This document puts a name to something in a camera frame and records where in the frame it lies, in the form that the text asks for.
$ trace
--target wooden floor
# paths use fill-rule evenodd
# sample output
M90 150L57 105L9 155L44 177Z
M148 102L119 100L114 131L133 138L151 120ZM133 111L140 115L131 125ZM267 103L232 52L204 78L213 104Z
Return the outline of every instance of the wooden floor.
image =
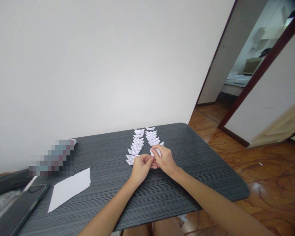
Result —
M248 184L250 197L236 204L275 235L295 235L295 143L244 148L217 129L227 111L220 104L197 107L189 125ZM186 218L185 235L228 235L203 210Z

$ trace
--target white wall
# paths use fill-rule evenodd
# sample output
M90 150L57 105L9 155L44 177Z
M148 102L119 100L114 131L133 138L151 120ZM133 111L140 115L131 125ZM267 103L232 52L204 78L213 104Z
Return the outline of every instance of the white wall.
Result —
M215 102L267 0L238 0L198 104Z
M295 35L264 73L225 127L251 143L295 104Z
M0 172L34 140L188 123L233 3L0 1Z

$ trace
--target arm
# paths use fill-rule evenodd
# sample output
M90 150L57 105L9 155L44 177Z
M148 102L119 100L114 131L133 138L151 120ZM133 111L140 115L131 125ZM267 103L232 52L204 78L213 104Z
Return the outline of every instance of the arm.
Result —
M159 157L154 148L160 150L161 157ZM154 153L156 162L160 168L174 181L179 183L228 233L235 236L273 236L264 225L240 207L178 167L169 149L161 145L155 145L151 151Z
M107 205L85 226L79 236L110 236L127 202L138 186L145 180L150 168L156 169L154 157L143 154L134 158L129 180Z

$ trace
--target forearm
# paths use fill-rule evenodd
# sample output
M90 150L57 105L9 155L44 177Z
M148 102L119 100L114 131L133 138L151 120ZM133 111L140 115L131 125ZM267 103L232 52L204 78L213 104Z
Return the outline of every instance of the forearm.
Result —
M251 215L185 173L181 168L170 177L179 183L217 224L231 235L273 235Z
M137 187L129 179L108 204L85 226L79 236L110 236Z

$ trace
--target hand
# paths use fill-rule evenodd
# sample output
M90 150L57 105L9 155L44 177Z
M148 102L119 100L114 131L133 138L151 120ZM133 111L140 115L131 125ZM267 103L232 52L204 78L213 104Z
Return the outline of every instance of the hand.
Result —
M156 148L161 152L161 157L155 150ZM179 167L176 165L170 149L158 144L154 145L151 148L151 151L155 156L157 164L167 175L171 176L179 170Z
M154 157L148 154L136 156L133 161L133 168L129 181L138 187L145 180L150 168L157 168L155 165L152 165L153 161Z
M143 162L144 162L144 164L146 164L147 163L147 161L152 157L151 155L148 155L148 154L142 154L141 155L142 157L143 157ZM153 162L152 162L152 165L151 165L151 169L157 169L159 166L158 166L158 164L156 163L156 160L155 160L155 158L154 158L154 160L153 160Z

